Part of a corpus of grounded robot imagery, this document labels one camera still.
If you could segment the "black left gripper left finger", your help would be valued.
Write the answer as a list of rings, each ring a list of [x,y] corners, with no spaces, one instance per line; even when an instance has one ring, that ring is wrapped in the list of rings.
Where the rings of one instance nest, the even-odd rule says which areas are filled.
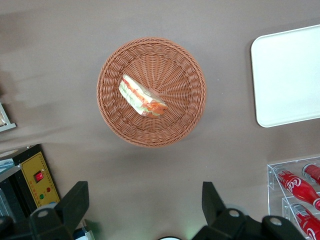
[[[2,240],[72,240],[90,205],[87,181],[77,182],[58,203],[37,208],[28,218],[14,223],[0,218]]]

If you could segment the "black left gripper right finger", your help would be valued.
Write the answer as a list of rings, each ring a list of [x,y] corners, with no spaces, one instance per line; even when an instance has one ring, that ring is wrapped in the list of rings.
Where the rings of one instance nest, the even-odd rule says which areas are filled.
[[[212,182],[202,183],[202,211],[207,225],[194,240],[303,240],[287,219],[267,215],[258,222],[236,208],[227,208]]]

